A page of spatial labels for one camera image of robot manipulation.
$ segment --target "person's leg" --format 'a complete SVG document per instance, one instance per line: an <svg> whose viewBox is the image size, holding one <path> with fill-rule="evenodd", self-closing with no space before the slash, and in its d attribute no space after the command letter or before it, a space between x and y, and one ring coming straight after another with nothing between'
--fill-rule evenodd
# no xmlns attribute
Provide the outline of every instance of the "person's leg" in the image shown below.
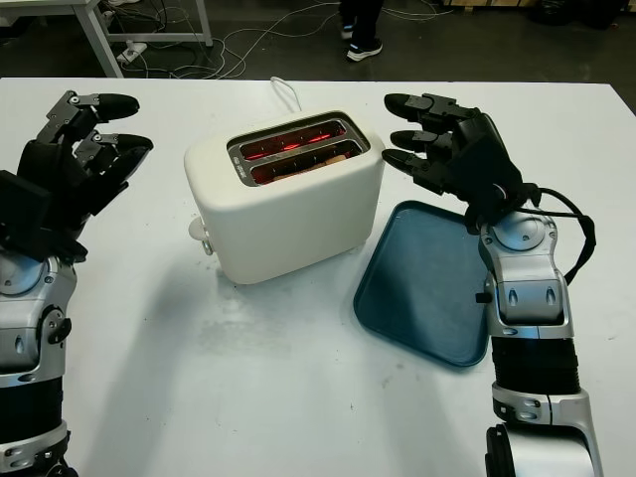
<svg viewBox="0 0 636 477"><path fill-rule="evenodd" d="M356 23L357 0L340 0L340 17L343 26L353 26Z"/></svg>
<svg viewBox="0 0 636 477"><path fill-rule="evenodd" d="M356 26L351 43L360 48L375 44L376 23L382 11L384 0L358 0L356 2Z"/></svg>

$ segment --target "toaster slot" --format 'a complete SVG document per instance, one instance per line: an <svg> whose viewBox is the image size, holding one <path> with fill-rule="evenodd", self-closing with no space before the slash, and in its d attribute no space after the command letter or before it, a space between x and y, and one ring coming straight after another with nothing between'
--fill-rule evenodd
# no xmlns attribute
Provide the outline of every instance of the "toaster slot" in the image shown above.
<svg viewBox="0 0 636 477"><path fill-rule="evenodd" d="M357 156L361 152L360 146L356 142L352 140L341 141L298 154L297 156L254 167L251 169L251 177L258 185L269 184L336 164L350 157Z"/></svg>
<svg viewBox="0 0 636 477"><path fill-rule="evenodd" d="M255 161L308 144L317 144L333 139L342 136L345 132L346 130L340 121L325 121L320 124L249 142L240 147L240 154L245 161Z"/></svg>

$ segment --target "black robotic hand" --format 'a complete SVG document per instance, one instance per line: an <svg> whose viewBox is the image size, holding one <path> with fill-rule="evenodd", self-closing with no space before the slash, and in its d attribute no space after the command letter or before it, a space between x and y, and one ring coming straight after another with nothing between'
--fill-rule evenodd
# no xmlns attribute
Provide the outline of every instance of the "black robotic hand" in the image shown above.
<svg viewBox="0 0 636 477"><path fill-rule="evenodd" d="M77 238L86 220L128 187L153 147L145 137L94 128L138 110L131 96L67 91L26 145L17 174L0 172L0 245L37 261L84 261Z"/></svg>
<svg viewBox="0 0 636 477"><path fill-rule="evenodd" d="M399 131L392 143L426 157L387 149L383 158L435 194L449 193L468 203L465 224L477 234L482 223L497 224L535 196L511 162L495 124L478 108L465 108L449 97L388 94L387 109L422 131Z"/></svg>

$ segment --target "toaster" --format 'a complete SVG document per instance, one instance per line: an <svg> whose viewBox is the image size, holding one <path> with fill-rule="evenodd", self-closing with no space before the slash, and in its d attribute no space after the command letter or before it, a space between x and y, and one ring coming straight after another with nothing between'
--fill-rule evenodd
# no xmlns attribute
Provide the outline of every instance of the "toaster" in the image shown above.
<svg viewBox="0 0 636 477"><path fill-rule="evenodd" d="M363 243L374 223L384 144L358 118L300 112L190 147L191 225L233 282L253 284Z"/></svg>

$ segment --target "gray floor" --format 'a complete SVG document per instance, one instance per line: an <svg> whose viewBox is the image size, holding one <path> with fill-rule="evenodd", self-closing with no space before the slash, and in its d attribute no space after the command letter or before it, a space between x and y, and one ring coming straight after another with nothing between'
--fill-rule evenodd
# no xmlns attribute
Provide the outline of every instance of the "gray floor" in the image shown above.
<svg viewBox="0 0 636 477"><path fill-rule="evenodd" d="M194 6L183 0L192 12ZM222 37L241 28L267 28L290 11L311 5L311 0L208 0L213 35ZM179 6L179 0L168 0ZM387 0L386 6L408 12L427 12L419 0ZM134 6L154 14L150 0ZM325 6L298 14L277 31L302 34L314 30L335 12ZM169 20L182 18L168 10ZM636 15L618 18L618 28L591 30L578 22L565 27L536 25L525 11L476 10L472 15L454 11L426 22L382 15L379 35L385 50L360 64L344 60L346 47L338 34L338 21L330 20L315 35L303 38L268 36L247 58L242 79L288 80L471 80L471 81L589 81L609 82L636 111ZM152 22L123 22L130 31L153 28ZM171 24L168 31L189 31L187 23ZM242 32L228 47L243 54L259 33ZM144 57L151 68L174 70L192 61L206 60L197 44L186 48L149 50ZM113 45L116 53L123 47ZM217 62L220 47L208 50ZM228 57L229 65L233 59ZM144 73L128 73L144 76ZM56 17L48 25L33 22L19 38L0 47L0 77L101 77L103 73L77 20ZM154 77L165 77L155 73Z"/></svg>

